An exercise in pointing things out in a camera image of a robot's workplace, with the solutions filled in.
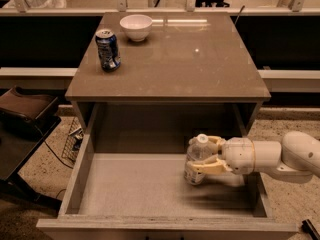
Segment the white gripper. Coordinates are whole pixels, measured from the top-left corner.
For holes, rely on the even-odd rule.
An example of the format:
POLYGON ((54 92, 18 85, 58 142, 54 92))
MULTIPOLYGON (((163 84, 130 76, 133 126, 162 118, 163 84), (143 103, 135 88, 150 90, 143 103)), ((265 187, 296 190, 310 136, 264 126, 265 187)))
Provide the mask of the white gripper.
POLYGON ((218 153, 222 149, 223 159, 211 156, 203 161, 189 161, 187 167, 194 172, 207 175, 226 172, 247 175, 254 171, 255 150, 253 142, 248 138, 234 137, 226 141, 220 136, 198 135, 189 140, 189 145, 194 144, 208 148, 212 153, 218 153))

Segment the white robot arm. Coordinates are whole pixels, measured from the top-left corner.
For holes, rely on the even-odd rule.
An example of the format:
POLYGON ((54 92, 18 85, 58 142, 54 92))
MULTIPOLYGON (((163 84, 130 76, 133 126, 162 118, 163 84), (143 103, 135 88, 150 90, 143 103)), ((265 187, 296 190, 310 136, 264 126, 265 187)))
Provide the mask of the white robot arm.
POLYGON ((201 136, 210 145, 210 156, 186 163, 188 173, 249 175, 262 172, 291 183, 306 183, 320 177, 320 141, 300 131, 286 133, 281 142, 253 141, 247 137, 225 140, 201 136))

